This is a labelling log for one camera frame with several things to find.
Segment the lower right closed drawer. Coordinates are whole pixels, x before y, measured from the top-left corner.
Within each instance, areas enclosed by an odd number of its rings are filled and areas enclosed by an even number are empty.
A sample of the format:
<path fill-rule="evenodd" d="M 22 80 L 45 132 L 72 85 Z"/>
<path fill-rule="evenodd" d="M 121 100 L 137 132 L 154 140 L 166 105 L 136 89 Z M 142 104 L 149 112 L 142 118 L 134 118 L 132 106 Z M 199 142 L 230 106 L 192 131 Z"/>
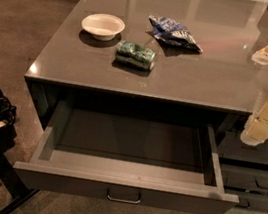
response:
<path fill-rule="evenodd" d="M 224 189 L 239 197 L 238 207 L 268 212 L 268 171 L 221 164 Z"/>

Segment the white paper bowl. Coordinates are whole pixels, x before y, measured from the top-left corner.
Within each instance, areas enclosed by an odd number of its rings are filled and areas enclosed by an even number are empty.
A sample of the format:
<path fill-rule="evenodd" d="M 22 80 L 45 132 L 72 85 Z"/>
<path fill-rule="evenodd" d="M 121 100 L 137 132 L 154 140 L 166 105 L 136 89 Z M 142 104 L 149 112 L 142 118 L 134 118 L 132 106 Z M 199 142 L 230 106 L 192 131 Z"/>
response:
<path fill-rule="evenodd" d="M 100 41 L 108 41 L 115 38 L 124 30 L 124 22 L 113 15 L 91 14 L 82 20 L 81 26 L 83 30 L 90 33 L 93 38 Z"/>

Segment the open grey top drawer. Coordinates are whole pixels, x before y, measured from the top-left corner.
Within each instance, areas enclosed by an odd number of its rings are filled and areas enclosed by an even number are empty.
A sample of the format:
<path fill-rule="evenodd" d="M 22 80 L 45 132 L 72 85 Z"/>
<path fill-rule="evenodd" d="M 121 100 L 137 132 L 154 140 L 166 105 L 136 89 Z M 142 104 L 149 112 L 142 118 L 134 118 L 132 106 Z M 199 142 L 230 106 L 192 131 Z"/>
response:
<path fill-rule="evenodd" d="M 137 191 L 138 205 L 224 214 L 238 197 L 224 190 L 211 127 L 182 127 L 60 103 L 32 158 L 14 165 L 29 188 L 107 199 Z"/>

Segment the blue chip bag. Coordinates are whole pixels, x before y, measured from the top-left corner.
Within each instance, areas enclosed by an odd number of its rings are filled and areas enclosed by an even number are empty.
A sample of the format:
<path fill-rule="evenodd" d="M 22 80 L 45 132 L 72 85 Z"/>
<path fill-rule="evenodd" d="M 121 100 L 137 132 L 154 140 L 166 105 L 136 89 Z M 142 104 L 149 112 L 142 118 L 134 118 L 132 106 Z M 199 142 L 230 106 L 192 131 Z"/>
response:
<path fill-rule="evenodd" d="M 180 22 L 164 16 L 150 15 L 148 18 L 153 27 L 152 31 L 155 39 L 174 47 L 185 48 L 186 50 L 193 50 L 199 53 L 203 52 L 188 28 Z"/>

